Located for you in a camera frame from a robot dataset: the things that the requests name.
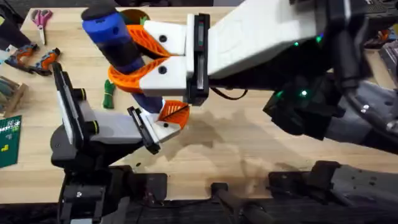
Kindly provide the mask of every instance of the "pink scissors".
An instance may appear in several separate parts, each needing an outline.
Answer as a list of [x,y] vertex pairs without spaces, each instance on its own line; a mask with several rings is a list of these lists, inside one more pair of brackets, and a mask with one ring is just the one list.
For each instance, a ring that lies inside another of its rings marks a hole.
[[37,25],[40,33],[40,39],[42,40],[43,45],[45,45],[45,36],[44,36],[44,27],[47,21],[51,18],[52,11],[48,9],[40,10],[35,9],[32,12],[31,19]]

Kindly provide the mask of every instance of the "green circuit board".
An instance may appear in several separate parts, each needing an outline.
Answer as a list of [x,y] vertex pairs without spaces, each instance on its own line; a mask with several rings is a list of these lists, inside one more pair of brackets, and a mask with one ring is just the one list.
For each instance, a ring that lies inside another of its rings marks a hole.
[[0,167],[17,163],[22,116],[0,120]]

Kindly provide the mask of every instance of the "yellow ring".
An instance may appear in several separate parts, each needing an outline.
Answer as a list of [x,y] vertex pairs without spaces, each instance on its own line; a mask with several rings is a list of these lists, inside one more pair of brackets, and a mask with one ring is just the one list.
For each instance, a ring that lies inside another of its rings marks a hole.
[[86,94],[83,88],[81,88],[81,94],[83,95],[83,100],[86,100]]
[[94,128],[95,128],[95,134],[98,134],[98,126],[97,126],[97,122],[93,121],[94,123]]

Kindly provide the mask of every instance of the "black cable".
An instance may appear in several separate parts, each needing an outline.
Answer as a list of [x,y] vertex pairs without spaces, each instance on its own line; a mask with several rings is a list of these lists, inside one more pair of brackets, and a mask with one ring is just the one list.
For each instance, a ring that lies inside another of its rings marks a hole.
[[228,95],[226,95],[225,93],[223,93],[222,91],[220,91],[217,88],[211,88],[211,90],[213,90],[217,95],[219,95],[222,98],[225,98],[227,100],[240,100],[241,98],[243,98],[244,96],[246,96],[246,94],[248,93],[248,90],[244,90],[243,94],[240,97],[230,97]]
[[144,206],[141,206],[141,209],[139,210],[138,217],[137,217],[137,220],[136,220],[136,224],[139,223],[139,220],[141,219],[141,215],[144,212],[144,208],[145,208]]
[[199,200],[199,201],[196,201],[196,202],[190,202],[190,203],[186,203],[186,204],[179,205],[179,206],[150,206],[150,205],[146,205],[146,204],[139,203],[139,202],[136,202],[136,203],[141,205],[141,206],[143,206],[143,207],[146,207],[146,208],[180,209],[180,208],[185,208],[185,207],[192,206],[192,205],[198,205],[198,204],[201,204],[201,203],[206,203],[206,202],[209,202],[211,200],[212,200],[212,198],[209,198],[209,199],[206,199],[206,200]]

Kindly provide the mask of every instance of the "wooden tabletop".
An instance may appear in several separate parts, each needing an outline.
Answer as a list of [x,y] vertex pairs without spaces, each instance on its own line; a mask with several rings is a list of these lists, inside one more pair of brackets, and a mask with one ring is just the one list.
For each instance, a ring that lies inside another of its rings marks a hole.
[[[214,24],[232,8],[143,7],[155,21],[185,23],[187,13],[211,14]],[[94,109],[102,110],[104,81],[109,63],[81,28],[83,8],[51,9],[46,27],[47,46],[35,54],[34,63],[46,51],[58,47],[60,63],[75,88],[85,88]],[[39,33],[30,19],[22,31],[34,42]],[[18,164],[0,169],[0,203],[56,202],[63,171],[50,162],[50,138],[61,125],[53,77],[41,77],[2,65],[3,74],[29,85],[15,115],[22,115]],[[231,91],[240,95],[241,91]],[[267,197],[267,174],[274,170],[309,170],[317,160],[338,161],[362,169],[398,172],[398,156],[386,152],[294,137],[271,123],[262,108],[268,91],[249,91],[239,101],[228,101],[210,93],[200,108],[192,108],[190,120],[179,136],[162,145],[153,156],[142,148],[117,164],[129,164],[136,172],[165,172],[169,176],[168,198],[207,198],[212,182],[228,182],[239,195]],[[115,111],[137,106],[130,94],[117,90]]]

